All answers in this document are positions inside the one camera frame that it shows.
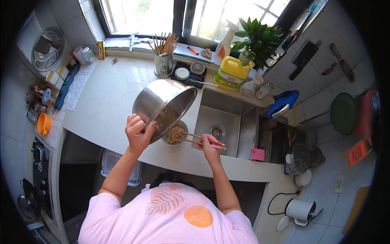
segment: spray bottle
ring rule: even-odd
[[[238,27],[232,22],[227,21],[227,25],[229,26],[229,30],[226,35],[222,38],[222,40],[218,43],[218,46],[215,50],[215,64],[221,65],[222,60],[229,56],[230,54],[230,46],[234,37],[234,33],[238,31]]]

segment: woman's left hand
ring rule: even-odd
[[[149,145],[150,139],[152,138],[156,128],[156,121],[153,121],[146,129],[146,132],[142,133],[141,131],[145,125],[146,124],[142,121],[141,117],[136,114],[132,114],[127,117],[127,125],[124,131],[129,139],[130,151],[137,156],[140,156]]]

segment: pink t-shirt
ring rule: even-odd
[[[84,243],[258,243],[241,211],[224,215],[202,193],[180,183],[142,191],[121,208],[113,195],[89,201],[78,238]]]

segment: orange marker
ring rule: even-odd
[[[187,46],[187,48],[190,49],[191,52],[193,52],[195,55],[199,55],[199,53],[195,49],[193,49],[192,47]]]

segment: leaf print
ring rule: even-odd
[[[179,206],[179,203],[184,201],[184,198],[181,195],[173,192],[177,189],[181,189],[181,187],[176,184],[170,184],[166,187],[169,190],[158,188],[156,191],[152,191],[151,198],[153,199],[151,199],[150,203],[145,207],[146,215],[155,213],[166,214],[171,211],[171,204],[174,211],[176,207]]]

